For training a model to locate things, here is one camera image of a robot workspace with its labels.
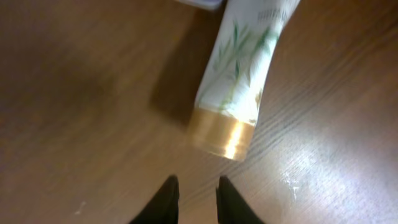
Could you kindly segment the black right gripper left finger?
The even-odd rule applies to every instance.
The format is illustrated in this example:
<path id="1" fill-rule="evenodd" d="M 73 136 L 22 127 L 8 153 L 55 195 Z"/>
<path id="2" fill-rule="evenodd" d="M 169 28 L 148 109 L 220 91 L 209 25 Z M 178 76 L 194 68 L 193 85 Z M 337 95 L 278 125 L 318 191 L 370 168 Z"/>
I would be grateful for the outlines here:
<path id="1" fill-rule="evenodd" d="M 179 196 L 177 176 L 170 175 L 129 224 L 177 224 Z"/>

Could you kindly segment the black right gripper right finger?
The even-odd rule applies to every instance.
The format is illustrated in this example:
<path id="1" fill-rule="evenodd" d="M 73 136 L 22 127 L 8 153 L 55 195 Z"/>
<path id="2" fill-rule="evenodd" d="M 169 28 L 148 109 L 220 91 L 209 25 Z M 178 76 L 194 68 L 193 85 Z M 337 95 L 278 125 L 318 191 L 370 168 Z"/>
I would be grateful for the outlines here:
<path id="1" fill-rule="evenodd" d="M 216 204 L 220 224 L 264 224 L 225 175 L 216 188 Z"/>

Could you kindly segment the cream tube gold cap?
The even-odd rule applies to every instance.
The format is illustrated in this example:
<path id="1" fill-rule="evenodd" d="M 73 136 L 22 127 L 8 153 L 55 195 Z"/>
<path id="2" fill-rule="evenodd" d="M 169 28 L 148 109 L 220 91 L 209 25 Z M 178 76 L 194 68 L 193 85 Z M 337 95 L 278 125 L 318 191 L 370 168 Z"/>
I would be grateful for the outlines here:
<path id="1" fill-rule="evenodd" d="M 188 126 L 196 147 L 246 158 L 278 39 L 299 0 L 232 0 L 206 66 Z"/>

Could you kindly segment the red purple pad package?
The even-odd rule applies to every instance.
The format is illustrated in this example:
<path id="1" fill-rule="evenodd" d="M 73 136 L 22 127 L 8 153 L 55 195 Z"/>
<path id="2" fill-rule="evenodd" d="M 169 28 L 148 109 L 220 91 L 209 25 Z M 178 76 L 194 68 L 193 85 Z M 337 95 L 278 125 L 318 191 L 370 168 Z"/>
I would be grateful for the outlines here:
<path id="1" fill-rule="evenodd" d="M 189 6 L 194 6 L 209 11 L 218 9 L 223 3 L 223 0 L 176 0 L 176 1 L 187 4 Z"/>

